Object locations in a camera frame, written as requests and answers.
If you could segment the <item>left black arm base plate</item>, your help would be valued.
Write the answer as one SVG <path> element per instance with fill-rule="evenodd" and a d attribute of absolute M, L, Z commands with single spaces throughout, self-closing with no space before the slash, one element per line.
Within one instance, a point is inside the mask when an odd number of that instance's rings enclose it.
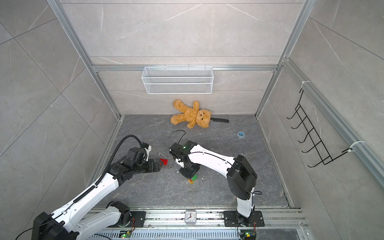
<path fill-rule="evenodd" d="M 131 219 L 130 219 L 128 227 L 130 228 L 133 224 L 135 224 L 136 228 L 143 228 L 145 220 L 146 220 L 146 213 L 147 213 L 146 211 L 130 212 Z"/>

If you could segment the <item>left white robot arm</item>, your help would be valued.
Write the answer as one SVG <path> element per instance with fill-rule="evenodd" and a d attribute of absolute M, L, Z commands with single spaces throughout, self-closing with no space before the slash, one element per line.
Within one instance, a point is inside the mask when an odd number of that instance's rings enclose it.
<path fill-rule="evenodd" d="M 107 173 L 73 200 L 56 209 L 51 214 L 45 212 L 34 220 L 33 240 L 85 240 L 106 227 L 134 225 L 130 208 L 113 201 L 100 213 L 85 218 L 104 197 L 116 190 L 135 174 L 155 173 L 161 170 L 160 159 L 149 159 L 136 165 L 113 163 Z"/>

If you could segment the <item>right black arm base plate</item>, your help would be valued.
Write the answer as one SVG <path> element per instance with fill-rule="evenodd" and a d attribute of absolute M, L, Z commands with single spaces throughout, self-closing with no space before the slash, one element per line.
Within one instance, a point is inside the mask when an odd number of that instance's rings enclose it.
<path fill-rule="evenodd" d="M 237 227 L 243 225 L 245 227 L 264 227 L 264 217 L 260 211 L 252 211 L 251 215 L 246 218 L 237 211 L 224 211 L 223 219 L 226 227 Z"/>

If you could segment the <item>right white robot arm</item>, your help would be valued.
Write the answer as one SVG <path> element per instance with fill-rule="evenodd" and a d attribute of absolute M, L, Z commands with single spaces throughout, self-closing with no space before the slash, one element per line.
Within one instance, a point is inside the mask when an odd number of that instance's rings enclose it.
<path fill-rule="evenodd" d="M 172 144 L 170 154 L 181 166 L 179 172 L 187 179 L 191 180 L 200 166 L 223 175 L 228 181 L 232 194 L 237 198 L 237 213 L 246 219 L 251 216 L 254 210 L 253 194 L 258 176 L 244 156 L 224 156 L 192 141 L 187 141 L 184 145 Z"/>

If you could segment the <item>red long lego brick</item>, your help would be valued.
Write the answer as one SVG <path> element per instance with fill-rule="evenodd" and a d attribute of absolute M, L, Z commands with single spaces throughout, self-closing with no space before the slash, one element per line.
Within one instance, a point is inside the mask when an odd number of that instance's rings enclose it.
<path fill-rule="evenodd" d="M 168 160 L 167 159 L 160 159 L 161 162 L 163 163 L 164 166 L 168 165 Z"/>

